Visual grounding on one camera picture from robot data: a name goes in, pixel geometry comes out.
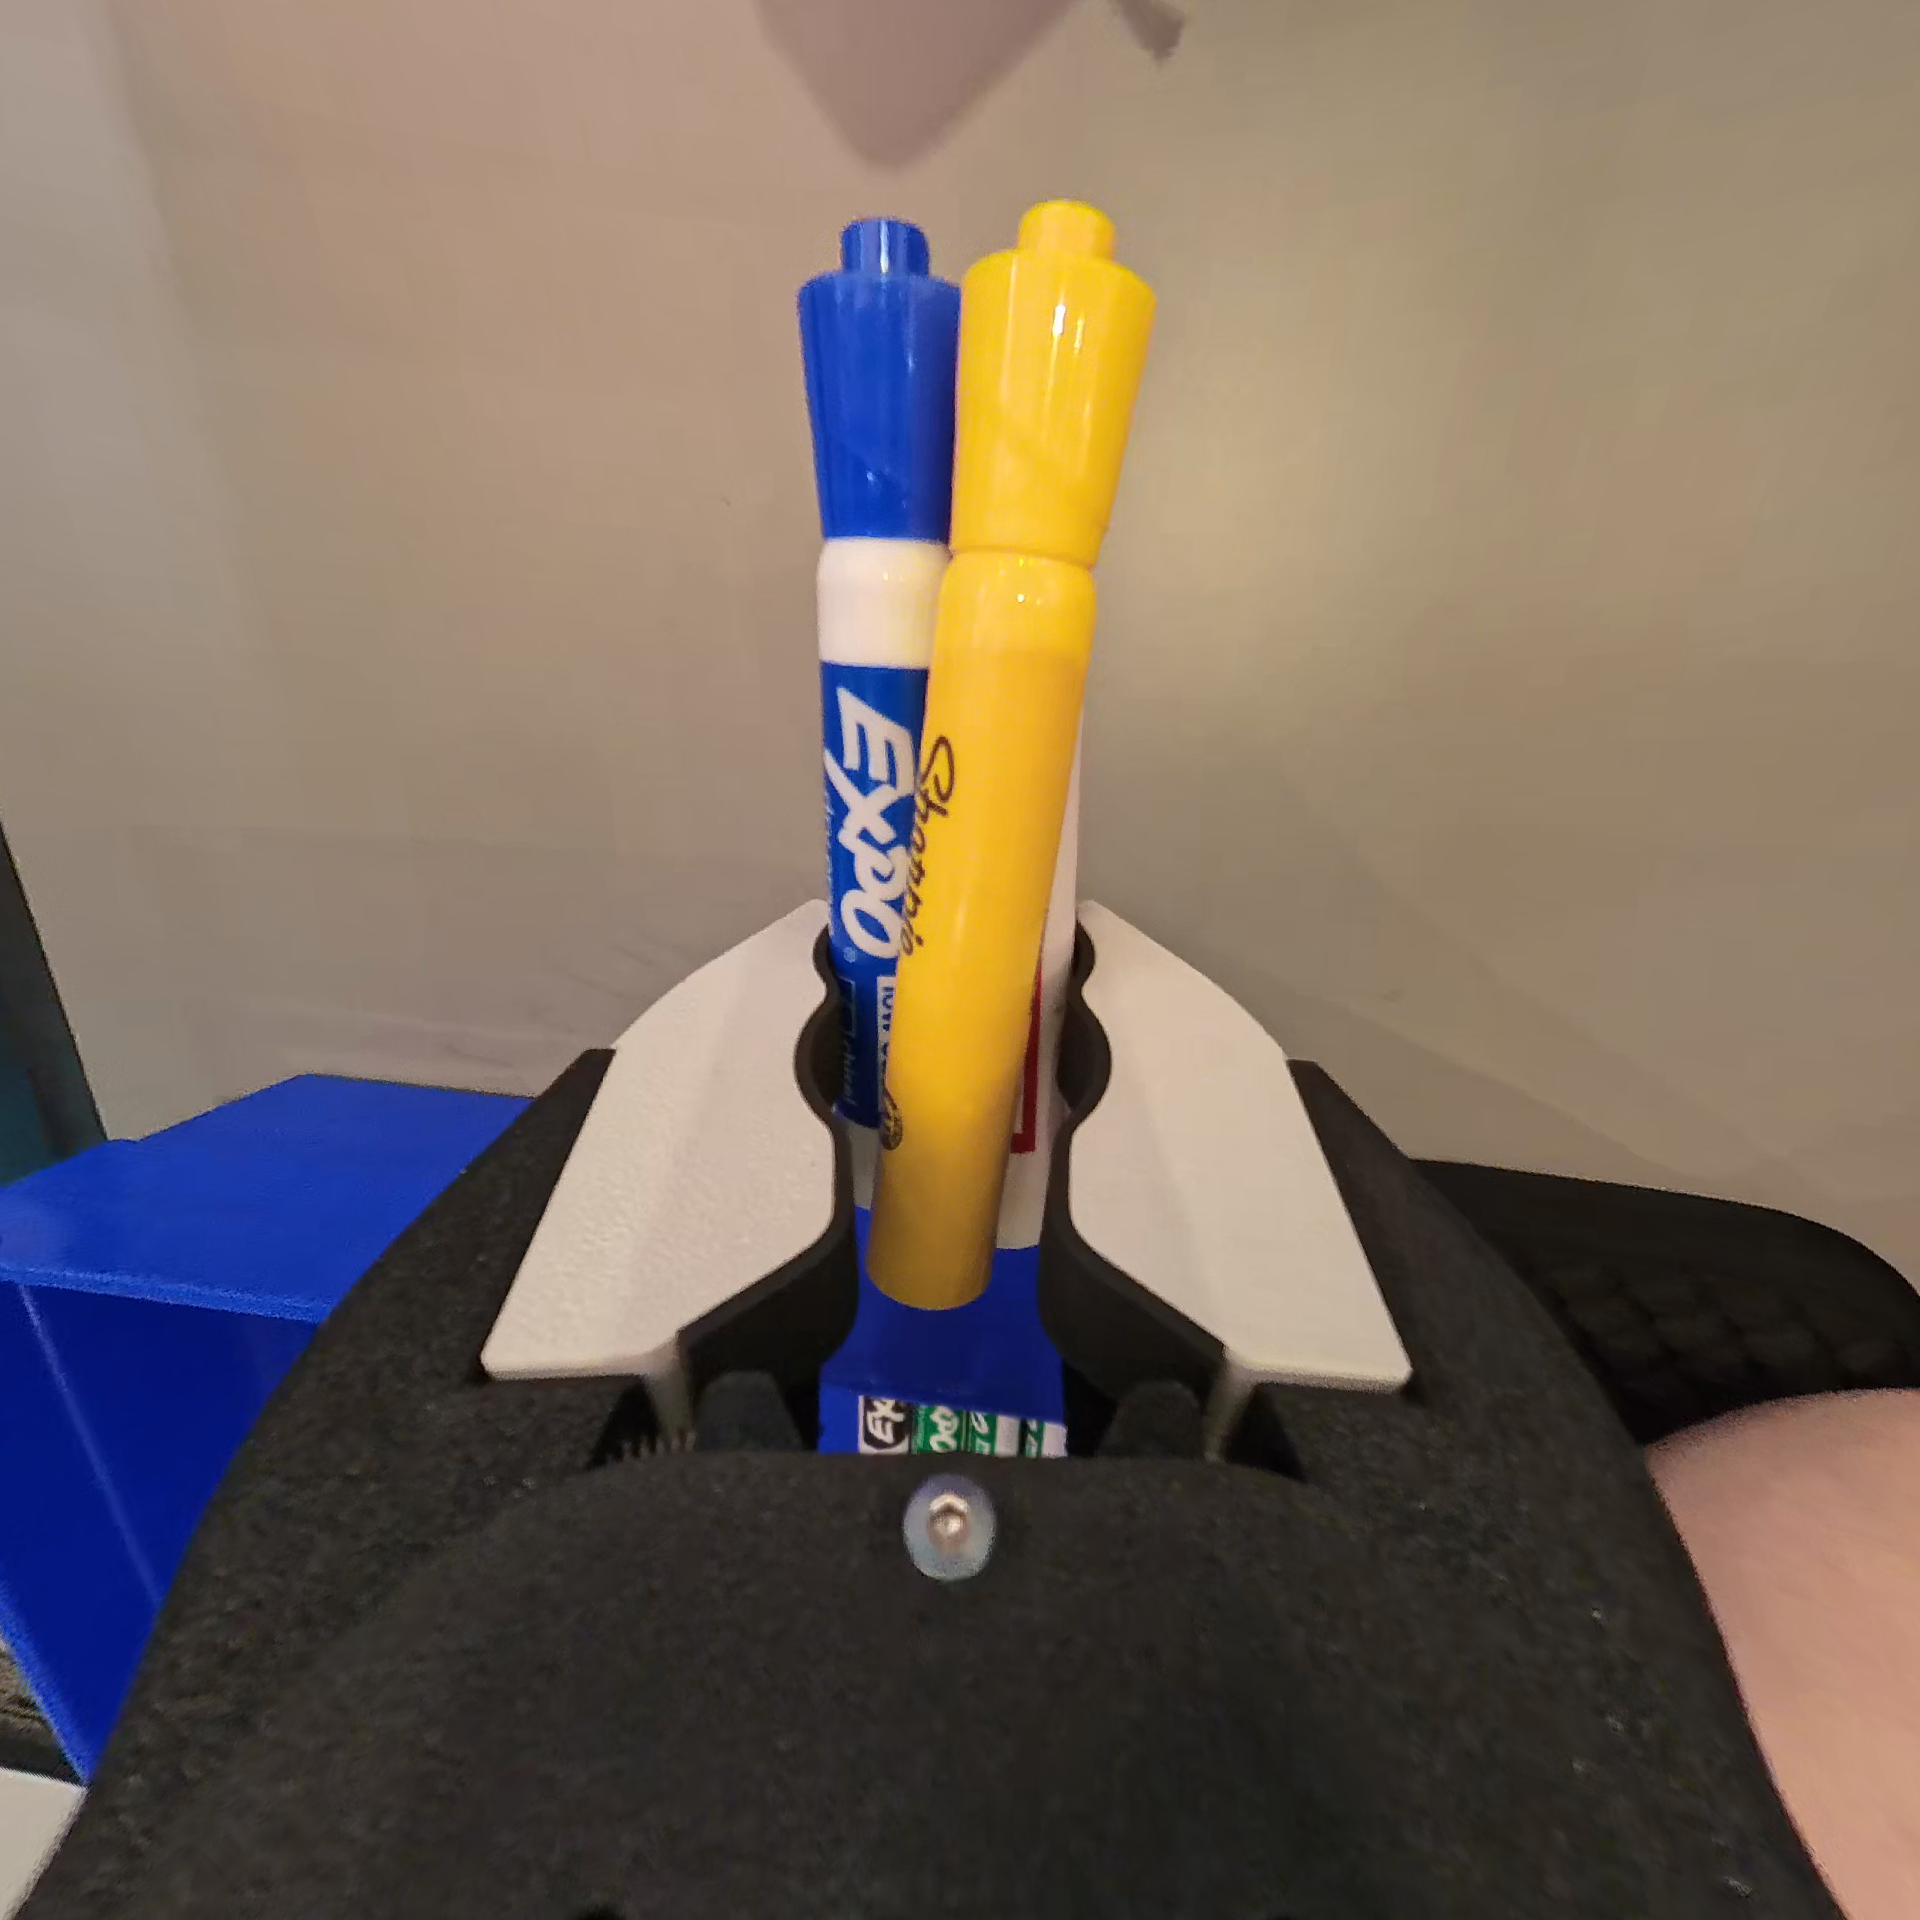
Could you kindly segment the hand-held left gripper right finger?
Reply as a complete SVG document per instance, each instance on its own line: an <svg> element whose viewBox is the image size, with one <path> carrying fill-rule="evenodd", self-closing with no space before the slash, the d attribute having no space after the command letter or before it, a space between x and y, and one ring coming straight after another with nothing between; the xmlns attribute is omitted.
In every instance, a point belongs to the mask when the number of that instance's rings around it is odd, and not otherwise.
<svg viewBox="0 0 1920 1920"><path fill-rule="evenodd" d="M1072 1452L1162 1383L1193 1395L1205 1452L1263 1388L1414 1383L1285 1045L1101 899L1061 1008L1039 1327Z"/></svg>

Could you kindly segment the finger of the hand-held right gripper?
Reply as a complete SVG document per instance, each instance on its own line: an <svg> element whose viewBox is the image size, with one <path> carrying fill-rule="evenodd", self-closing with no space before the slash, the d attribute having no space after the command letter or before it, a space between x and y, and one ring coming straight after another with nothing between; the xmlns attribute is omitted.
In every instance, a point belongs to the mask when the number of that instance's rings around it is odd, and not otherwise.
<svg viewBox="0 0 1920 1920"><path fill-rule="evenodd" d="M832 165L920 165L1010 88L1032 45L1072 11L1070 0L759 0L759 41L777 54L816 108L816 134L777 148L832 154ZM1189 32L1189 5L1121 0L1124 41L1170 63ZM1091 92L1079 77L1054 77L1022 108L1012 154L1061 162L1091 154Z"/></svg>

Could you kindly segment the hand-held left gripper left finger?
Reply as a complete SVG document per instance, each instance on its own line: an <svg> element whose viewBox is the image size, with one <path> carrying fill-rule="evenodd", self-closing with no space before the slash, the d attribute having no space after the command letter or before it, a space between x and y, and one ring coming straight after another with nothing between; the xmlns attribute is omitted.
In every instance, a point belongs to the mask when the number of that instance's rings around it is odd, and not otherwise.
<svg viewBox="0 0 1920 1920"><path fill-rule="evenodd" d="M685 1437L713 1383L764 1375L820 1440L820 1375L860 1317L820 939L829 899L809 899L616 1040L483 1344L485 1383L637 1383L654 1424Z"/></svg>

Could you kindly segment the blue marker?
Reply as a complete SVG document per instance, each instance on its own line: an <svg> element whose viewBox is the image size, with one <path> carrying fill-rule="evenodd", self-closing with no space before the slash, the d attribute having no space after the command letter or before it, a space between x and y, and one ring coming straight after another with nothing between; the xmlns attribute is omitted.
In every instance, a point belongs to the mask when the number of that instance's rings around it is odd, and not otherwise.
<svg viewBox="0 0 1920 1920"><path fill-rule="evenodd" d="M829 955L839 983L839 1118L883 1127L927 669L955 508L961 289L915 218L856 218L802 289L820 497Z"/></svg>

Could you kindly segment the yellow marker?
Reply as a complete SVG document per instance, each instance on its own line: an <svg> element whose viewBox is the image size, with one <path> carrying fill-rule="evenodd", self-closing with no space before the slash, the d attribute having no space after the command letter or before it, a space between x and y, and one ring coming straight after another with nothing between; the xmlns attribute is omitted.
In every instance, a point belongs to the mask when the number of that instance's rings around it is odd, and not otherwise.
<svg viewBox="0 0 1920 1920"><path fill-rule="evenodd" d="M946 580L910 843L897 995L883 1085L867 1272L897 1308L995 1283L1030 1022L1152 347L1114 218L1039 201L961 281Z"/></svg>

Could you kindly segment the red label white marker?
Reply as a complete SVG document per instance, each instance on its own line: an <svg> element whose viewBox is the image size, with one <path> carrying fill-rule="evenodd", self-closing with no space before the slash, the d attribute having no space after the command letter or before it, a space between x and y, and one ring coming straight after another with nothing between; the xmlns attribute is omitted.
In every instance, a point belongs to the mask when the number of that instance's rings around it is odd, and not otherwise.
<svg viewBox="0 0 1920 1920"><path fill-rule="evenodd" d="M995 1235L1000 1251L1039 1247L1047 1169L1061 1139L1061 1027L1070 1027L1072 931L1079 931L1079 755L1070 780L1070 818L1061 818L1061 852L1054 852L1039 977L1032 977L1012 1155L1010 1155L1000 1235Z"/></svg>

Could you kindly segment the blue plastic bin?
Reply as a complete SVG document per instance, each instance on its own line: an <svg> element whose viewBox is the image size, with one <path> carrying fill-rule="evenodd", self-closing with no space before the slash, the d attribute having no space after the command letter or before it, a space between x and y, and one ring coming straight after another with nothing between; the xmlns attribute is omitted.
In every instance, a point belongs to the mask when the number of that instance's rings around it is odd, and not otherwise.
<svg viewBox="0 0 1920 1920"><path fill-rule="evenodd" d="M523 1115L301 1077L7 1189L7 1647L77 1783L270 1395Z"/></svg>

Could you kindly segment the person's left forearm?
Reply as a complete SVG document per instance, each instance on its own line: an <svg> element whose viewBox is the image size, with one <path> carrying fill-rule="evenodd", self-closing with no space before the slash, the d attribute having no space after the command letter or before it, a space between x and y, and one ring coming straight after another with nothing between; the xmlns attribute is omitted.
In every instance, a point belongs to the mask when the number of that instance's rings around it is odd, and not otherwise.
<svg viewBox="0 0 1920 1920"><path fill-rule="evenodd" d="M1645 1445L1769 1772L1855 1920L1920 1912L1920 1395L1774 1400Z"/></svg>

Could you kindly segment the green label marker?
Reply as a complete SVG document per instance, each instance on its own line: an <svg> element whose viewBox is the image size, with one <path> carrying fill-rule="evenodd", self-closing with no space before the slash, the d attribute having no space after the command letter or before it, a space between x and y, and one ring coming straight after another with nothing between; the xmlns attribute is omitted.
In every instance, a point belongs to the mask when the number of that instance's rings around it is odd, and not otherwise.
<svg viewBox="0 0 1920 1920"><path fill-rule="evenodd" d="M983 1409L920 1409L894 1395L844 1395L856 1452L986 1452L986 1461L1070 1461L1061 1419L983 1412Z"/></svg>

